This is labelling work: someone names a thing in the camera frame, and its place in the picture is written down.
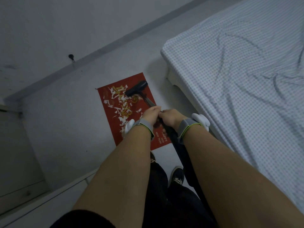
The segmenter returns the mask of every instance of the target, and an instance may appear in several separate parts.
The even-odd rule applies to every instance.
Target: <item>forearm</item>
[[[193,125],[183,140],[220,226],[303,225],[303,215],[275,185],[203,127]]]
[[[96,212],[117,228],[141,227],[150,173],[150,132],[135,126],[102,163],[73,209]]]

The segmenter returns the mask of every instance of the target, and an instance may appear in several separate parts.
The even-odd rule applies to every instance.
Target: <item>white floor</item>
[[[50,188],[97,168],[115,148],[95,88],[143,72],[163,109],[176,108],[185,115],[195,112],[182,92],[165,79],[160,50],[168,39],[238,1],[209,0],[25,98],[24,125]],[[172,144],[154,154],[168,176],[181,165]]]

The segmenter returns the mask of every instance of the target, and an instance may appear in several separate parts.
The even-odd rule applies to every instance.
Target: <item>mattress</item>
[[[230,149],[304,213],[304,0],[244,0],[161,54]]]

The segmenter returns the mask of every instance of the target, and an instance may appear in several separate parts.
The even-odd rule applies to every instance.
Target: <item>black sneaker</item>
[[[169,183],[177,183],[182,185],[185,179],[183,168],[180,166],[176,166],[170,176]]]
[[[152,162],[156,162],[156,160],[155,160],[153,153],[150,151],[150,163],[152,163]]]

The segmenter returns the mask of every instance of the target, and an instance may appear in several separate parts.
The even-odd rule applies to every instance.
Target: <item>white shoelace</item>
[[[176,177],[173,179],[173,181],[175,181],[176,183],[178,183],[180,185],[183,184],[183,182],[180,179],[176,178]]]

